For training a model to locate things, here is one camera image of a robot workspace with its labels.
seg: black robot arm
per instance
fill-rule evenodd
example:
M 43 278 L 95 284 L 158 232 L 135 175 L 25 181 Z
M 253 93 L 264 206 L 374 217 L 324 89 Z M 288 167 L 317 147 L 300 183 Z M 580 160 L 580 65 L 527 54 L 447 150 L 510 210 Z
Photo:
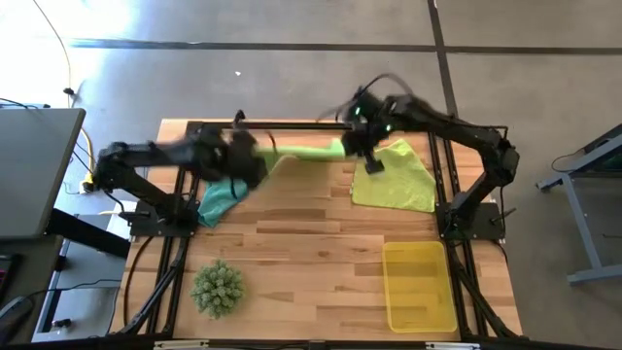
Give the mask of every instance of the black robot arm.
M 163 192 L 139 176 L 134 168 L 180 166 L 206 181 L 241 179 L 254 189 L 266 174 L 263 158 L 255 156 L 256 144 L 247 131 L 234 130 L 227 143 L 219 129 L 209 127 L 172 143 L 130 145 L 116 142 L 99 153 L 93 184 L 106 193 L 121 189 L 133 194 L 152 206 L 164 221 L 195 222 L 193 205 L 180 205 L 180 198 L 174 193 Z
M 344 133 L 342 142 L 346 154 L 366 158 L 369 173 L 384 169 L 382 163 L 373 157 L 373 148 L 394 131 L 432 132 L 476 150 L 481 155 L 484 172 L 466 192 L 458 193 L 448 207 L 442 208 L 442 222 L 446 230 L 441 234 L 448 235 L 447 238 L 457 238 L 458 234 L 472 238 L 469 233 L 473 231 L 473 223 L 488 223 L 484 224 L 483 231 L 495 233 L 483 234 L 481 238 L 490 238 L 491 235 L 502 238 L 503 227 L 494 220 L 502 213 L 488 210 L 481 213 L 480 203 L 494 189 L 514 181 L 519 155 L 505 135 L 501 135 L 496 127 L 474 125 L 440 113 L 428 102 L 410 94 L 380 100 L 368 90 L 363 90 L 355 95 L 353 101 L 344 119 L 351 130 Z

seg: desk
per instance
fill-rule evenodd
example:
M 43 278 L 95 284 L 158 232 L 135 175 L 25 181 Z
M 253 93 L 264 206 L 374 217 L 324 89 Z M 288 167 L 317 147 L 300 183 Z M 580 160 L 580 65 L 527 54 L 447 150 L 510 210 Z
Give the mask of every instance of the desk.
M 162 121 L 157 141 L 183 137 L 187 123 Z M 254 134 L 262 145 L 270 146 L 265 132 L 257 130 Z M 279 130 L 273 134 L 278 145 L 314 147 L 324 147 L 340 136 L 336 131 L 319 130 Z M 432 168 L 427 135 L 396 134 L 383 145 L 399 137 L 407 139 L 424 165 Z M 467 188 L 482 171 L 479 156 L 459 145 L 454 152 L 461 184 Z M 200 228 L 190 240 L 174 337 L 458 339 L 458 332 L 397 334 L 390 331 L 384 306 L 382 245 L 390 241 L 436 240 L 435 218 L 427 213 L 352 204 L 350 185 L 354 168 L 351 159 L 337 162 L 283 159 L 270 177 L 230 210 L 216 228 Z M 172 192 L 176 174 L 175 168 L 155 168 L 150 171 L 149 180 Z M 122 286 L 143 240 L 130 248 Z M 137 263 L 130 290 L 121 289 L 121 295 L 129 293 L 130 317 L 154 287 L 162 242 L 163 238 L 154 238 Z M 501 250 L 489 242 L 474 241 L 472 245 L 483 295 L 508 327 L 520 333 Z M 194 273 L 216 258 L 240 268 L 248 290 L 239 309 L 218 321 L 199 314 L 189 297 Z M 163 298 L 158 327 L 164 322 L 168 298 L 169 295 Z M 111 331 L 122 327 L 122 300 L 119 297 Z M 472 303 L 468 299 L 466 307 L 474 330 Z
M 126 240 L 53 208 L 84 118 L 83 109 L 0 111 L 0 253 L 20 256 L 0 307 L 49 287 L 63 236 L 126 256 Z M 45 296 L 33 296 L 11 343 L 31 340 L 42 307 L 49 308 Z

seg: cloth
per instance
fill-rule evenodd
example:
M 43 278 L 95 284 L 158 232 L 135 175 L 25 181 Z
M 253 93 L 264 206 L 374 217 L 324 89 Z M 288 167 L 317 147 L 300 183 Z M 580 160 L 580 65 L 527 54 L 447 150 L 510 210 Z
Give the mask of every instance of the cloth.
M 434 211 L 434 178 L 408 142 L 399 139 L 375 152 L 385 171 L 368 175 L 363 161 L 357 163 L 352 201 L 360 205 Z
M 200 224 L 208 228 L 215 227 L 221 216 L 249 193 L 246 183 L 242 180 L 235 180 L 233 188 L 237 199 L 231 195 L 231 179 L 209 184 L 198 206 Z
M 303 147 L 303 146 L 276 146 L 276 155 L 272 147 L 260 147 L 258 154 L 265 159 L 268 172 L 282 156 L 294 156 L 302 160 L 339 160 L 346 158 L 341 140 L 332 139 L 326 148 Z
M 282 156 L 294 156 L 305 160 L 331 160 L 344 159 L 345 151 L 341 145 L 341 141 L 333 139 L 327 148 L 313 148 L 301 146 L 277 146 L 277 154 L 274 149 L 260 148 L 258 153 L 265 159 L 265 165 L 268 173 L 274 168 L 278 160 Z M 211 183 L 203 195 L 203 200 L 198 207 L 198 221 L 200 224 L 213 228 L 216 226 L 221 216 L 246 197 L 249 190 L 241 180 L 233 182 L 235 195 L 237 199 L 231 195 L 231 180 L 225 179 L 220 182 Z

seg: teal towel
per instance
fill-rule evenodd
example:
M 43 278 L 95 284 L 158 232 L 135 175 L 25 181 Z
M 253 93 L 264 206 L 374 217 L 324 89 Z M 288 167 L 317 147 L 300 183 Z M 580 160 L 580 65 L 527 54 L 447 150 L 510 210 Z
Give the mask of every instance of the teal towel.
M 246 183 L 242 180 L 235 180 L 233 184 L 237 199 L 231 194 L 230 179 L 209 184 L 203 195 L 201 205 L 198 206 L 198 221 L 200 224 L 208 228 L 215 227 L 227 210 L 244 199 L 249 192 Z

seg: cable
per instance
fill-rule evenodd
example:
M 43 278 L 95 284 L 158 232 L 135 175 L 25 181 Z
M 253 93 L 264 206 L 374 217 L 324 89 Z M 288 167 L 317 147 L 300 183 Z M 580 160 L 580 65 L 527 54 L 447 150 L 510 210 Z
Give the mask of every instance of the cable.
M 501 186 L 499 189 L 499 200 L 501 202 L 501 225 L 503 226 L 503 234 L 505 234 L 505 200 L 503 200 L 503 189 L 505 186 Z
M 110 324 L 108 324 L 108 330 L 106 331 L 106 333 L 109 333 L 110 328 L 113 326 L 113 320 L 115 319 L 115 311 L 117 311 L 117 298 L 119 298 L 120 292 L 121 290 L 117 290 L 117 292 L 115 293 L 115 298 L 113 299 L 113 312 L 110 315 Z
M 568 155 L 563 155 L 563 156 L 556 157 L 555 159 L 553 159 L 553 161 L 551 161 L 551 170 L 556 171 L 556 172 L 561 172 L 561 173 L 568 173 L 568 172 L 575 171 L 576 169 L 558 169 L 558 168 L 555 167 L 555 163 L 559 159 L 575 156 L 576 154 L 578 154 L 581 151 L 583 151 L 583 149 L 576 150 L 574 153 L 571 153 L 571 154 L 568 154 Z
M 39 6 L 39 3 L 37 2 L 37 0 L 32 0 L 33 3 L 35 3 L 35 6 L 37 6 L 37 9 L 39 9 L 39 12 L 41 12 L 41 15 L 43 15 L 43 17 L 46 19 L 46 22 L 48 23 L 48 25 L 50 26 L 50 28 L 52 29 L 52 31 L 54 32 L 54 35 L 56 36 L 56 39 L 58 39 L 58 43 L 60 43 L 60 46 L 62 47 L 62 51 L 65 53 L 65 59 L 67 60 L 67 87 L 71 88 L 71 63 L 69 61 L 69 54 L 67 53 L 67 49 L 65 48 L 65 44 L 62 42 L 62 39 L 60 39 L 60 35 L 58 35 L 58 32 L 56 31 L 56 28 L 54 28 L 54 26 L 52 25 L 52 23 L 50 22 L 50 19 L 48 18 L 48 16 L 46 15 L 46 13 L 43 11 L 43 9 L 41 8 L 41 6 Z M 67 95 L 67 105 L 69 106 L 69 95 Z
M 394 73 L 383 73 L 383 74 L 380 74 L 380 75 L 376 76 L 369 83 L 367 83 L 363 88 L 361 88 L 359 91 L 357 91 L 356 95 L 361 95 L 362 93 L 366 92 L 369 88 L 371 88 L 371 86 L 373 86 L 374 84 L 376 84 L 378 81 L 380 81 L 382 79 L 389 79 L 389 80 L 394 81 L 396 84 L 398 84 L 404 90 L 405 93 L 407 93 L 409 95 L 414 95 L 415 94 L 413 92 L 412 88 L 406 83 L 406 81 L 404 79 L 400 78 L 397 74 L 394 74 Z M 318 123 L 319 121 L 325 119 L 326 117 L 330 116 L 332 113 L 334 113 L 334 119 L 335 119 L 335 122 L 337 122 L 341 112 L 346 107 L 349 108 L 355 102 L 357 102 L 357 98 L 353 98 L 353 99 L 351 99 L 351 100 L 349 100 L 349 101 L 347 101 L 345 103 L 342 103 L 341 105 L 339 105 L 337 107 L 333 107 L 333 108 L 323 112 L 315 120 L 315 123 Z
M 116 199 L 111 193 L 108 193 L 106 191 L 104 191 L 104 194 L 106 194 L 110 199 L 114 200 L 121 207 L 122 213 L 125 212 L 125 207 L 123 206 L 123 203 L 120 200 Z
M 361 88 L 359 91 L 357 91 L 357 93 L 355 94 L 355 96 L 360 96 L 361 94 L 363 94 L 364 92 L 366 92 L 369 88 L 371 88 L 371 86 L 373 86 L 374 84 L 376 84 L 378 81 L 382 80 L 382 79 L 389 79 L 393 82 L 395 82 L 396 84 L 398 84 L 406 94 L 409 94 L 411 96 L 414 96 L 415 93 L 413 92 L 412 88 L 408 85 L 408 83 L 402 79 L 400 76 L 398 76 L 397 74 L 394 73 L 383 73 L 378 75 L 377 77 L 375 77 L 374 79 L 372 79 L 369 83 L 367 83 L 367 85 L 365 85 L 363 88 Z M 326 117 L 330 116 L 332 113 L 334 113 L 334 121 L 337 123 L 339 120 L 339 115 L 341 114 L 341 112 L 346 109 L 346 108 L 350 108 L 353 104 L 355 104 L 357 102 L 358 98 L 353 98 L 337 107 L 333 107 L 327 111 L 324 111 L 322 114 L 320 114 L 320 116 L 315 120 L 316 123 L 320 122 L 321 120 L 325 119 Z M 503 139 L 507 139 L 507 132 L 509 130 L 509 128 L 506 125 L 477 125 L 477 124 L 471 124 L 471 123 L 466 123 L 466 122 L 456 122 L 456 121 L 451 121 L 448 122 L 447 124 L 448 126 L 454 126 L 454 125 L 460 125 L 460 126 L 464 126 L 464 127 L 473 127 L 473 128 L 485 128 L 485 129 L 500 129 L 503 130 Z
M 91 175 L 92 175 L 92 172 L 91 172 L 91 171 L 90 171 L 90 169 L 88 168 L 88 165 L 86 165 L 85 161 L 84 161 L 84 160 L 82 160 L 82 159 L 80 158 L 80 156 L 78 156 L 78 154 L 76 153 L 76 151 L 72 151 L 72 152 L 73 152 L 74 156 L 78 159 L 78 161 L 79 161 L 82 165 L 84 165 L 84 166 L 85 166 L 86 171 L 88 172 L 88 174 L 91 174 Z
M 69 288 L 51 288 L 51 289 L 45 289 L 45 290 L 41 290 L 41 291 L 37 291 L 37 292 L 33 292 L 29 295 L 27 295 L 25 298 L 30 299 L 30 301 L 32 301 L 34 303 L 34 300 L 32 299 L 32 297 L 41 294 L 41 293 L 47 293 L 47 292 L 66 292 L 66 291 L 71 291 L 74 290 L 76 288 L 80 288 L 83 286 L 94 286 L 96 284 L 98 284 L 99 282 L 120 282 L 121 280 L 117 280 L 117 279 L 108 279 L 108 278 L 101 278 L 98 279 L 95 282 L 86 282 L 86 283 L 81 283 L 81 284 L 77 284 L 73 287 L 69 287 Z
M 505 264 L 508 264 L 508 262 L 507 262 L 507 253 L 505 252 L 505 248 L 503 248 L 503 246 L 499 243 L 498 240 L 491 239 L 491 242 L 493 242 L 494 245 L 498 246 L 499 249 L 501 249 L 501 252 L 503 253 L 503 257 L 505 258 Z
M 69 185 L 68 185 L 66 182 L 64 182 L 64 181 L 63 181 L 63 182 L 62 182 L 62 185 L 63 185 L 63 187 L 64 187 L 64 189 L 65 189 L 65 193 L 67 193 L 67 194 L 71 194 L 71 195 L 74 195 L 74 194 L 80 194 L 79 192 L 69 192 L 69 190 L 68 190 Z
M 30 107 L 32 107 L 34 109 L 39 109 L 39 107 L 37 107 L 37 106 L 25 105 L 23 103 L 15 102 L 14 100 L 10 100 L 8 98 L 0 98 L 0 100 L 11 103 L 10 105 L 2 105 L 2 106 L 19 106 L 19 107 L 23 107 L 25 109 L 30 109 Z
M 46 13 L 43 11 L 41 6 L 39 6 L 39 3 L 37 2 L 37 0 L 32 0 L 32 2 L 35 4 L 37 9 L 39 9 L 39 12 L 41 13 L 41 15 L 46 19 L 46 22 L 48 23 L 48 25 L 50 26 L 50 28 L 54 32 L 54 35 L 56 36 L 56 39 L 58 40 L 58 43 L 62 47 L 62 51 L 65 54 L 65 60 L 67 61 L 67 88 L 64 89 L 63 92 L 65 92 L 67 94 L 67 108 L 72 108 L 73 104 L 71 103 L 71 98 L 75 94 L 75 92 L 74 92 L 74 90 L 71 89 L 71 60 L 69 59 L 69 53 L 67 52 L 67 48 L 65 47 L 65 44 L 63 43 L 62 39 L 60 38 L 60 35 L 58 35 L 58 32 L 56 31 L 56 28 L 54 28 L 52 22 L 48 18 L 48 15 L 46 15 Z M 93 148 L 92 148 L 92 145 L 90 143 L 90 138 L 88 137 L 88 134 L 86 133 L 86 131 L 85 131 L 85 129 L 83 127 L 80 127 L 80 133 L 85 138 L 86 149 L 87 149 L 86 153 L 88 154 L 88 158 L 89 158 L 88 173 L 85 175 L 85 179 L 81 182 L 81 186 L 83 186 L 83 188 L 87 188 L 88 186 L 85 186 L 85 184 L 89 184 L 92 187 L 92 183 L 93 183 L 92 173 L 93 173 L 94 168 L 95 168 L 94 158 L 92 156 Z
M 147 246 L 149 245 L 149 242 L 152 241 L 152 239 L 154 239 L 153 236 L 148 237 L 145 240 L 145 243 L 143 243 L 140 248 L 138 248 L 138 252 L 136 252 L 136 257 L 134 258 L 134 261 L 132 262 L 132 265 L 129 267 L 129 271 L 127 273 L 127 281 L 125 281 L 125 293 L 123 294 L 123 326 L 127 326 L 127 304 L 128 304 L 128 295 L 129 295 L 129 285 L 131 283 L 132 280 L 132 276 L 134 275 L 134 270 L 136 269 L 136 264 L 138 263 L 138 259 L 140 258 L 140 256 L 143 254 L 143 252 L 145 251 L 145 248 L 147 248 Z

